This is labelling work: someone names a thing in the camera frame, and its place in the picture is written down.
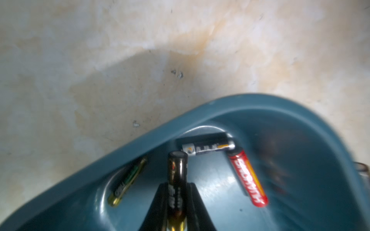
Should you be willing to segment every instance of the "battery label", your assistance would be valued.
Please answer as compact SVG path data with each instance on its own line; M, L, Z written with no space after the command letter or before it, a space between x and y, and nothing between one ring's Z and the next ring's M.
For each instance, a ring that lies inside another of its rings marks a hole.
M172 209L182 210L182 197L181 197L181 189L180 187L177 188L177 193L173 185L168 185L168 206Z
M114 191L114 195L116 197L120 197L122 194L123 189L126 187L126 185L132 180L132 178L135 176L136 172L139 170L139 167L135 165L129 175L120 183L120 185L117 187L117 189Z
M265 195L265 192L245 152L242 150L237 155L229 156L229 159L234 166L243 187L249 193L252 203L257 207L265 207L268 205L267 196Z
M182 150L186 152L188 155L196 155L197 153L205 153L223 149L232 149L234 148L232 145L233 144L229 143L214 143L210 145L201 145L201 144L195 145L193 143L189 143L182 145Z

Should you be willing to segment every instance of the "teal plastic container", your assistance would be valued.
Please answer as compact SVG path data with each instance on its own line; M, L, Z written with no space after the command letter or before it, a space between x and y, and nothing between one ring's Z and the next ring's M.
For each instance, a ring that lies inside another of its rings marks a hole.
M286 99L246 94L204 104L65 179L13 213L1 231L138 230L176 139L225 131L240 144L269 198L253 206L223 152L189 157L194 182L217 230L370 230L370 200L338 136ZM107 204L135 158L148 164L117 208Z

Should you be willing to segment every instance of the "black and gold battery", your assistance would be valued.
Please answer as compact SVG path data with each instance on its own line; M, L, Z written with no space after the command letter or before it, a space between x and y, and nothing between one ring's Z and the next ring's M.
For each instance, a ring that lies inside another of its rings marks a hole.
M182 151L168 154L168 207L167 227L171 231L183 231L186 224L186 182L188 155Z
M125 175L123 180L120 182L118 187L112 192L108 197L108 204L112 207L117 207L123 195L130 188L136 178L139 176L140 172L143 170L145 164L148 162L147 157L143 157L136 161L136 163L129 169L128 174Z

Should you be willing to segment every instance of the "black battery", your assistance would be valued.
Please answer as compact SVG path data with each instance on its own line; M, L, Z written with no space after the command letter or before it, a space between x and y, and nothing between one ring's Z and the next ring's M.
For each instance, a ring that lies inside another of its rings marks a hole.
M204 154L211 151L231 151L235 149L234 141L226 133L214 133L200 136L186 137L177 141L182 151L189 156Z
M183 230L186 217L186 182L188 155L182 151L168 154L168 226L170 230Z

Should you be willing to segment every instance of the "red battery label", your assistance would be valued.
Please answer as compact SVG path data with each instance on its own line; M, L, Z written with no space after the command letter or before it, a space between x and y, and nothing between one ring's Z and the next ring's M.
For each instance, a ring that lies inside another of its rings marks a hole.
M249 193L252 203L257 207L267 206L269 203L267 196L244 150L241 150L238 154L235 154L235 152L230 153L228 156L240 181Z

